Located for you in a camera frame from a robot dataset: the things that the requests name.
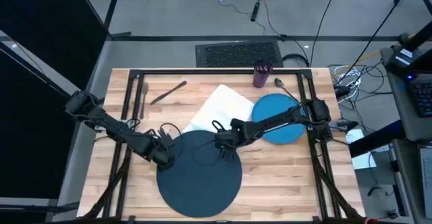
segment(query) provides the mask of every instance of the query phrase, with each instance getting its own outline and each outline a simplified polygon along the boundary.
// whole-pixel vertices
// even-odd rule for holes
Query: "wooden tabletop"
[[[340,112],[329,70],[327,68],[311,70],[317,97],[325,100],[331,118],[339,119]],[[109,81],[104,108],[108,114],[117,119],[122,112],[128,74],[128,69],[114,69]],[[220,84],[232,88],[253,103],[269,93],[284,93],[274,86],[273,81],[276,77],[284,82],[286,88],[296,98],[300,98],[295,75],[270,75],[263,88],[254,88],[250,74],[146,74],[144,81],[149,88],[144,104],[144,120],[136,130],[144,132],[151,128],[159,129],[159,126],[166,122],[175,124],[181,130],[184,129]],[[183,80],[188,82],[186,86],[150,106],[153,99]],[[135,90],[136,85],[132,89],[132,95],[135,95]],[[130,111],[133,102],[134,97],[131,98]],[[174,129],[166,129],[169,129],[170,134],[178,135]],[[335,132],[334,136],[335,139],[345,140],[343,133]],[[78,216],[89,211],[107,187],[114,146],[115,143],[108,138],[94,144]],[[359,214],[364,215],[348,147],[338,142],[330,142],[328,148],[337,188]],[[243,168],[240,191],[227,209],[214,217],[205,219],[185,217],[169,208],[157,188],[156,164],[133,154],[122,219],[135,215],[137,220],[155,221],[310,221],[312,216],[320,215],[306,134],[303,134],[297,142],[287,145],[274,145],[265,140],[257,140],[254,144],[239,148],[238,153]],[[332,213],[327,188],[325,191],[327,209]],[[114,194],[111,215],[114,215],[117,195],[118,188]]]

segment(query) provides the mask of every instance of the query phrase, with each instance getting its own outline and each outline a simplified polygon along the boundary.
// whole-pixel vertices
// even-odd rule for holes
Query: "yellow cable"
[[[366,60],[366,59],[370,59],[370,58],[372,58],[372,57],[374,57],[374,56],[376,56],[376,55],[378,55],[378,54],[379,54],[379,51],[376,51],[376,52],[374,52],[374,53],[372,53],[372,54],[370,54],[370,55],[365,55],[365,56],[361,57],[361,58],[357,61],[357,63],[360,62],[360,61],[364,61],[364,60]],[[354,65],[354,63],[348,65],[348,67],[344,67],[344,68],[342,68],[340,71],[338,71],[338,72],[335,74],[335,76],[339,76],[340,74],[346,72],[349,68],[351,68],[352,65]]]

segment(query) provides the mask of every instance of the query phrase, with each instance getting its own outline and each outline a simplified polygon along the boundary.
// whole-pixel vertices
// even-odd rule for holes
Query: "black round plate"
[[[221,159],[215,134],[182,134],[170,148],[177,157],[173,167],[157,171],[157,186],[166,203],[187,217],[212,217],[225,210],[242,183],[242,164],[235,152]]]

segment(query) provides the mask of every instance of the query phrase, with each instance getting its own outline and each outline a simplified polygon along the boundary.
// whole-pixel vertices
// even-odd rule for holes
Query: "concrete floor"
[[[240,11],[250,11],[256,0],[224,0],[235,4]],[[90,0],[102,20],[105,19],[110,0]],[[321,16],[328,0],[267,0],[271,22],[278,32],[288,35],[316,35]],[[393,0],[333,0],[325,17],[320,35],[370,36],[391,8]],[[410,34],[421,29],[431,20],[422,0],[404,0],[382,27],[379,35]],[[261,7],[258,21],[266,27],[265,34],[272,35],[265,10]],[[221,7],[217,0],[118,0],[111,33],[131,31],[132,35],[179,36],[179,35],[261,35],[263,29],[250,22],[249,17],[236,13],[232,7]],[[112,68],[122,67],[196,67],[194,46],[209,42],[106,42],[98,68],[94,74],[91,91],[103,96],[107,89]],[[311,41],[299,41],[311,57]],[[318,42],[315,46],[313,67],[352,63],[363,50],[366,42]],[[392,43],[371,43],[365,55]],[[293,42],[279,42],[282,55],[301,53]],[[374,57],[362,64],[374,65]],[[285,61],[285,67],[302,66],[297,61]],[[373,90],[379,78],[364,76],[360,86]],[[381,92],[388,92],[385,81]],[[358,120],[355,112],[341,108],[345,118]],[[358,103],[364,124],[373,129],[399,119],[392,95],[374,96]],[[59,204],[80,200],[82,186],[91,154],[94,134],[81,129],[71,157]],[[368,217],[379,218],[391,209],[388,202],[365,196],[369,189],[362,186],[362,195]],[[57,220],[68,219],[75,213],[59,215]]]

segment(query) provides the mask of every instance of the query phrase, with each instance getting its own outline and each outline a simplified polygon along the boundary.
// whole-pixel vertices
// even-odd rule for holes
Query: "purple cup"
[[[259,59],[254,64],[254,80],[252,84],[256,88],[262,88],[269,77],[273,63],[270,61]]]

